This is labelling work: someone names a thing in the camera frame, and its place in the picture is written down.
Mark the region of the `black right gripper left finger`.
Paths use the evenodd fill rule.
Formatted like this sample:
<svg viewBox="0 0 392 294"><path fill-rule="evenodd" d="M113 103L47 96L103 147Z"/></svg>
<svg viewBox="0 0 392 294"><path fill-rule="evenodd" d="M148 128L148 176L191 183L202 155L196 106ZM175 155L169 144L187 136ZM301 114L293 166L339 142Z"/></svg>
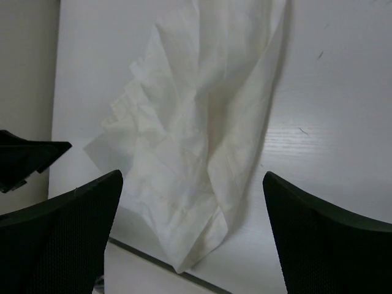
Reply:
<svg viewBox="0 0 392 294"><path fill-rule="evenodd" d="M119 170L1 216L1 293L92 293L123 188Z"/></svg>

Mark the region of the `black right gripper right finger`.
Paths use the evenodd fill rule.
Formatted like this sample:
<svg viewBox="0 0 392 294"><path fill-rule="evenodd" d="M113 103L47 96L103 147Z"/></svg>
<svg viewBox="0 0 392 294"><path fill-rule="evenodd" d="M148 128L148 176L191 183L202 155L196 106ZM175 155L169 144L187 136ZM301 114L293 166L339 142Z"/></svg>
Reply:
<svg viewBox="0 0 392 294"><path fill-rule="evenodd" d="M288 293L391 293L391 224L322 200L270 171L263 191Z"/></svg>

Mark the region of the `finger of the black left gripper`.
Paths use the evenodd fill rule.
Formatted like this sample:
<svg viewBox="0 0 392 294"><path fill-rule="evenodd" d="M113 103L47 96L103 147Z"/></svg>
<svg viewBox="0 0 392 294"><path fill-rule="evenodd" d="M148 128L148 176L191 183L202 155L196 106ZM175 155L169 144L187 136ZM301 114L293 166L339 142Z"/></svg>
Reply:
<svg viewBox="0 0 392 294"><path fill-rule="evenodd" d="M32 141L1 131L1 192L26 184L34 172L43 173L72 147L68 141Z"/></svg>

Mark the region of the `white pleated skirt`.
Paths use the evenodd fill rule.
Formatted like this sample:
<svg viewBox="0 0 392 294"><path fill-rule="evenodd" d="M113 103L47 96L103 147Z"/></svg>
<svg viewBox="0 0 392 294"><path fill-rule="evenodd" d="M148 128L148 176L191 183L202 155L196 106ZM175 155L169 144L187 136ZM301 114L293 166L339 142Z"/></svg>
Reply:
<svg viewBox="0 0 392 294"><path fill-rule="evenodd" d="M133 79L85 146L178 273L233 227L258 153L285 1L188 1L159 17Z"/></svg>

